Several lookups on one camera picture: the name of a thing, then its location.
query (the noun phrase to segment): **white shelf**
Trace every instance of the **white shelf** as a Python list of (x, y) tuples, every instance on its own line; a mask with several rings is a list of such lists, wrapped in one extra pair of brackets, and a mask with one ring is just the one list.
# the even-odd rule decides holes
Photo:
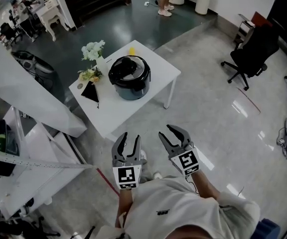
[[(24, 137), (19, 112), (11, 107), (4, 117), (11, 130), (15, 132), (20, 157), (56, 163), (80, 164), (62, 132), (54, 138), (66, 152), (65, 155), (54, 142), (46, 136), (41, 125), (37, 124)], [(46, 168), (16, 165), (9, 177), (0, 176), (0, 210), (8, 219), (31, 198), (35, 210), (69, 181), (81, 173), (83, 168)]]
[[(32, 128), (25, 139), (31, 159), (58, 162), (48, 137), (38, 124)], [(60, 170), (61, 168), (27, 167), (18, 177), (10, 194), (4, 199), (5, 209), (2, 209), (4, 217), (8, 219), (17, 212)]]
[[(62, 152), (56, 147), (54, 143), (51, 142), (51, 146), (54, 149), (54, 153), (57, 156), (59, 162), (70, 163), (72, 160), (75, 164), (80, 164), (76, 154), (70, 147), (67, 139), (62, 132), (59, 132), (54, 139), (60, 146), (66, 150), (69, 157), (62, 154)], [(61, 169), (58, 174), (51, 178), (46, 184), (44, 184), (34, 196), (34, 204), (29, 208), (30, 213), (35, 211), (39, 206), (41, 206), (47, 199), (56, 194), (60, 189), (67, 185), (71, 180), (73, 180), (78, 174), (84, 171), (81, 169)]]
[[(3, 118), (6, 123), (9, 125), (11, 130), (15, 132), (15, 138), (18, 145), (18, 148), (20, 150), (21, 156), (29, 157), (25, 140), (22, 141), (22, 137), (24, 136), (22, 132), (21, 122), (19, 119), (19, 113), (18, 110), (11, 107), (7, 113), (5, 114)], [(15, 181), (18, 179), (18, 177), (24, 172), (26, 169), (25, 166), (15, 166), (13, 173), (9, 177), (0, 176), (0, 205), (3, 201), (4, 197), (11, 191)]]

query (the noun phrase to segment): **glossy floor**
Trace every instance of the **glossy floor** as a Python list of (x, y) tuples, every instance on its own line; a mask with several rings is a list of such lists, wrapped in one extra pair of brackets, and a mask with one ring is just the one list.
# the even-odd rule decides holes
[[(287, 160), (276, 145), (276, 137), (287, 117), (283, 79), (287, 75), (287, 56), (281, 50), (271, 56), (266, 61), (267, 71), (249, 79), (250, 89), (244, 92), (239, 78), (227, 83), (235, 73), (233, 69), (220, 66), (223, 60), (231, 62), (229, 53), (233, 48), (228, 36), (211, 28), (199, 35), (188, 32), (157, 49), (156, 53), (182, 71), (170, 108), (163, 108), (166, 92), (162, 91), (114, 134), (129, 133), (125, 153), (131, 151), (139, 134), (151, 171), (179, 176), (167, 159), (158, 132), (175, 142), (166, 125), (186, 129), (205, 162), (204, 171), (210, 181), (220, 191), (238, 194), (243, 189), (240, 196), (260, 205), (261, 218), (276, 222), (284, 231)], [(113, 143), (101, 138), (80, 108), (75, 113), (88, 127), (76, 139), (76, 145), (87, 161), (99, 167), (114, 184)], [(84, 235), (92, 225), (113, 224), (117, 207), (115, 192), (92, 170), (83, 172), (54, 196), (52, 205), (41, 210), (68, 235)]]
[(144, 6), (145, 1), (133, 0), (128, 6), (121, 5), (104, 11), (74, 32), (67, 32), (57, 25), (53, 29), (57, 38), (55, 42), (49, 33), (43, 32), (34, 43), (25, 38), (15, 49), (27, 50), (54, 68), (57, 74), (53, 76), (51, 93), (66, 104), (72, 98), (68, 87), (78, 78), (77, 72), (95, 65), (94, 61), (81, 60), (81, 48), (88, 42), (104, 40), (104, 57), (133, 40), (155, 50), (186, 31), (216, 18), (211, 12), (206, 16), (198, 15), (192, 5), (186, 4), (176, 6), (173, 15), (167, 18), (157, 14), (158, 7)]

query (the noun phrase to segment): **white pillar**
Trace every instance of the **white pillar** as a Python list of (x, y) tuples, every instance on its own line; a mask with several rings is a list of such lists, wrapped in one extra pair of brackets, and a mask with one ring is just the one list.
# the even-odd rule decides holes
[(73, 137), (85, 124), (45, 90), (0, 44), (0, 98), (34, 119)]

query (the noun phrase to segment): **black rice cooker lid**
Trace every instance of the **black rice cooker lid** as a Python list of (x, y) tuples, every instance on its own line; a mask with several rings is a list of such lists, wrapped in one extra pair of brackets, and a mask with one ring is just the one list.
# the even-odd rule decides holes
[(138, 56), (126, 56), (117, 59), (109, 71), (109, 80), (119, 87), (132, 89), (145, 81), (150, 73), (146, 61)]

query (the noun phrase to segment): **black triangular object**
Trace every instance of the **black triangular object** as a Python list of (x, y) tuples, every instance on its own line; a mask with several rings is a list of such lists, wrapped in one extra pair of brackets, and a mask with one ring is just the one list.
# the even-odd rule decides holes
[(86, 88), (84, 89), (82, 93), (82, 96), (99, 103), (97, 91), (96, 91), (95, 85), (93, 85), (92, 82), (88, 82)]

